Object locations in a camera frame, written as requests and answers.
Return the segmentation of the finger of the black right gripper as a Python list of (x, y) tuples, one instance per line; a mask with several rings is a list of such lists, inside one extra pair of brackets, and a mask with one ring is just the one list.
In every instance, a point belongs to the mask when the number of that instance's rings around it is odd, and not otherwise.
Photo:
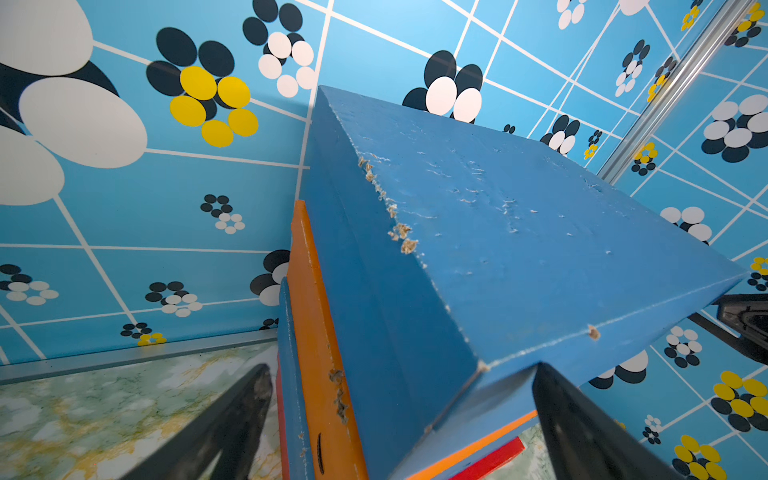
[(729, 294), (714, 302), (715, 320), (699, 313), (689, 320), (743, 356), (767, 364), (767, 295)]

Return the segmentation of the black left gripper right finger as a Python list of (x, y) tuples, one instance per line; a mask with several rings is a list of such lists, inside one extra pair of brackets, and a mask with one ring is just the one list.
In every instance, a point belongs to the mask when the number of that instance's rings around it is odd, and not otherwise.
[(680, 477), (551, 365), (536, 365), (532, 392), (558, 479)]

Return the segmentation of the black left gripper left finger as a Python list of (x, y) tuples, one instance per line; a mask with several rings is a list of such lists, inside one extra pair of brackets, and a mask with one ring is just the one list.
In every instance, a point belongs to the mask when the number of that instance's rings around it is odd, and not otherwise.
[(246, 479), (273, 394), (268, 365), (254, 366), (184, 429), (124, 475), (126, 479)]

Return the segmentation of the blue shoebox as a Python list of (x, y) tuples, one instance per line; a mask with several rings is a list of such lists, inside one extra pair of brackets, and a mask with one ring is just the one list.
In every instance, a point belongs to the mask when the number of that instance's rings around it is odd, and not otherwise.
[(368, 474), (406, 479), (745, 276), (544, 144), (322, 86), (302, 187)]
[[(280, 302), (285, 317), (278, 328), (280, 368), (280, 328), (286, 322), (286, 308), (280, 287)], [(377, 354), (371, 347), (364, 348), (361, 358), (371, 361), (370, 366), (355, 367), (343, 359), (345, 377), (363, 448), (364, 458), (371, 476), (368, 479), (438, 479), (454, 476), (466, 465), (472, 465), (489, 453), (518, 437), (520, 431), (529, 427), (536, 415), (530, 412), (520, 419), (500, 428), (447, 456), (436, 456), (415, 466), (400, 467), (396, 460), (406, 456), (408, 447), (419, 438), (419, 421), (412, 407), (409, 389), (403, 378), (401, 365), (387, 343), (381, 345), (382, 353)], [(283, 397), (296, 397), (296, 389), (283, 389)], [(295, 435), (303, 428), (302, 420), (286, 420), (289, 435)]]

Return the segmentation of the orange shoebox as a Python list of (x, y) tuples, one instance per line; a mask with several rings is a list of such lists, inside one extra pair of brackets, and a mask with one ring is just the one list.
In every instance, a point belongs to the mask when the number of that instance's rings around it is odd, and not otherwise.
[(368, 479), (345, 369), (304, 201), (295, 204), (293, 245), (286, 285), (281, 293), (286, 322), (280, 328), (282, 386), (296, 397), (282, 398), (283, 420), (302, 420), (295, 435), (298, 458), (316, 479)]

